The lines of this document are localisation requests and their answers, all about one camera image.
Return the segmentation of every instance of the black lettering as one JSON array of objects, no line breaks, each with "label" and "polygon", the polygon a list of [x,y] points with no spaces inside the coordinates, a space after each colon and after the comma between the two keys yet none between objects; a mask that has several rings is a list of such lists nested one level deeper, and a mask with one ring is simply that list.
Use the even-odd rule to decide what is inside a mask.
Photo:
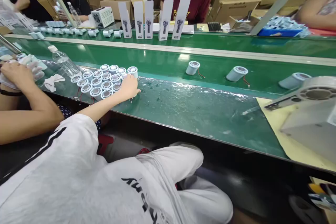
[{"label": "black lettering", "polygon": [[148,204],[146,202],[145,195],[143,193],[141,194],[141,199],[142,199],[142,202],[143,202],[142,209],[143,209],[144,212],[146,212],[147,208],[148,208]]},{"label": "black lettering", "polygon": [[156,221],[158,219],[158,215],[155,213],[155,216],[154,216],[154,209],[153,208],[149,208],[149,213],[150,213],[150,216],[152,217],[153,224],[156,224]]},{"label": "black lettering", "polygon": [[133,185],[131,185],[133,188],[135,188],[136,189],[136,191],[139,193],[139,192],[141,192],[142,191],[142,188],[141,188],[141,186],[139,186],[139,187],[137,187],[137,185],[138,185],[139,183],[138,182],[136,182],[136,183],[134,183]]},{"label": "black lettering", "polygon": [[136,179],[135,178],[122,178],[121,179],[122,181],[127,181],[126,182],[126,184],[128,184],[128,185],[130,185],[131,183],[132,183],[132,181],[134,180],[134,181],[136,181]]}]

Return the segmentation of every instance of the red wire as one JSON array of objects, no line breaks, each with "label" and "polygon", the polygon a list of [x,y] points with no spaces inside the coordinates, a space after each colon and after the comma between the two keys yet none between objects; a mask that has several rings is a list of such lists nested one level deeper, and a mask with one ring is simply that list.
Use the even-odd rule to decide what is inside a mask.
[{"label": "red wire", "polygon": [[202,77],[205,79],[205,77],[199,73],[199,72],[200,72],[200,69],[199,69],[199,68],[197,69],[197,71],[198,71],[198,74],[199,74],[200,76],[202,76]]},{"label": "red wire", "polygon": [[247,84],[248,87],[251,86],[251,85],[248,83],[248,81],[245,79],[245,75],[244,75],[243,81]]}]

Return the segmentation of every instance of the bottle cap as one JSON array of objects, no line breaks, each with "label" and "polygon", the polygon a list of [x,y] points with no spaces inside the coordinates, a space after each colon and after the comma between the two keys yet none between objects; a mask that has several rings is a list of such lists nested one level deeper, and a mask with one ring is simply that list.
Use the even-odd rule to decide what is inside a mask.
[{"label": "bottle cap", "polygon": [[54,45],[52,45],[52,46],[51,46],[51,45],[48,46],[48,49],[49,49],[49,51],[51,51],[52,53],[58,51],[58,49],[57,49],[56,46],[54,46]]}]

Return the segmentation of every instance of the white t-shirt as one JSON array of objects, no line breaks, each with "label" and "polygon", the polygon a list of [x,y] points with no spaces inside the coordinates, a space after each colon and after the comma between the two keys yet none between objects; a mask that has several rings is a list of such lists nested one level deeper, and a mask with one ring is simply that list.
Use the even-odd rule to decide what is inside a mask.
[{"label": "white t-shirt", "polygon": [[189,222],[160,164],[160,176],[135,157],[108,164],[96,155],[97,136],[85,115],[61,122],[38,153],[0,180],[0,223]]}]

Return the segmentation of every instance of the hand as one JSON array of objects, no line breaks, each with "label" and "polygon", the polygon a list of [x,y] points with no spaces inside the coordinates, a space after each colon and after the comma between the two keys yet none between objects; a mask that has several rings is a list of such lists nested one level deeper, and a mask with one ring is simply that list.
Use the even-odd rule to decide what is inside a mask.
[{"label": "hand", "polygon": [[1,68],[1,73],[20,90],[35,86],[32,70],[17,61],[6,62]]},{"label": "hand", "polygon": [[126,78],[122,81],[121,89],[117,92],[123,101],[135,97],[139,92],[138,80],[132,75],[128,74]]}]

